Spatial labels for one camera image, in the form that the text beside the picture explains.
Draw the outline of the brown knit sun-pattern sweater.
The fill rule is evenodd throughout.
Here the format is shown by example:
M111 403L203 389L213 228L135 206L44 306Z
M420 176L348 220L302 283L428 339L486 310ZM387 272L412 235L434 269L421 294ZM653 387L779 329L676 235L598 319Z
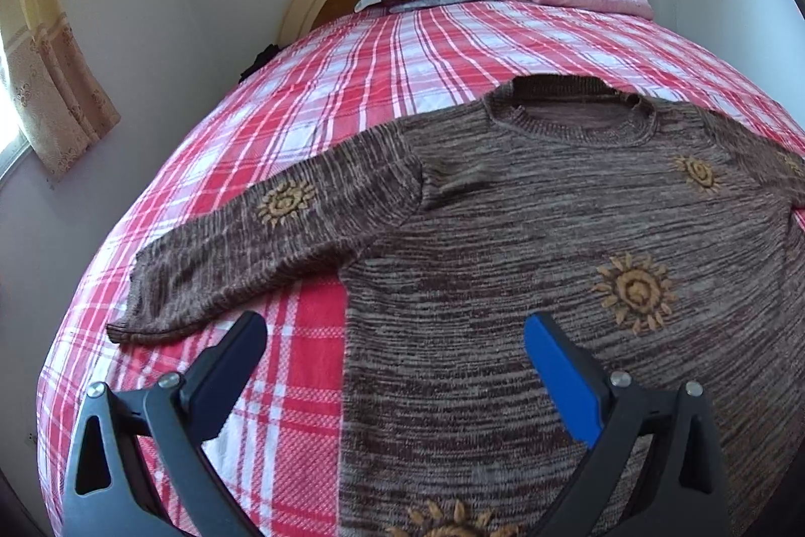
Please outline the brown knit sun-pattern sweater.
M523 348L550 314L646 385L701 381L734 534L803 439L803 162L723 114L517 78L378 125L136 256L116 343L309 275L347 289L339 530L510 534L581 450Z

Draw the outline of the yellow side window curtain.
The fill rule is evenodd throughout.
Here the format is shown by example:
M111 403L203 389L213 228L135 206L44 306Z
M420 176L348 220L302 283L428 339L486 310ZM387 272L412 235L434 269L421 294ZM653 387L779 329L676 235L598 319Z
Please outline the yellow side window curtain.
M21 133L61 179L119 124L60 0L2 0L2 81Z

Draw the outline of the black object beside bed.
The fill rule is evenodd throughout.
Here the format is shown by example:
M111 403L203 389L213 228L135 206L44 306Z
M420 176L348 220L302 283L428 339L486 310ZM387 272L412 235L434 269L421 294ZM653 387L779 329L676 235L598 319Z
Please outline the black object beside bed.
M250 76L253 76L255 72L261 71L261 69L265 67L266 64L269 64L280 52L281 48L276 44L266 46L265 49L261 50L261 52L255 56L249 67L240 72L239 82L243 83L247 81Z

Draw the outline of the red white plaid bedsheet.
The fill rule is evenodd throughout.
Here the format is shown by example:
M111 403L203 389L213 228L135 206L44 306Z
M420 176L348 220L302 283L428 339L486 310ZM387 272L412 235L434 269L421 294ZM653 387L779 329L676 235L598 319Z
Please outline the red white plaid bedsheet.
M689 101L801 151L803 130L726 61L654 22L521 0L351 14L313 31L234 87L188 133L117 222L80 278L37 385L37 468L53 527L63 525L69 443L86 390L137 389L182 371L224 334L120 348L144 245L249 185L353 133L475 100L523 73L596 76L618 89ZM268 535L337 530L345 294L333 278L259 297L268 348L207 456Z

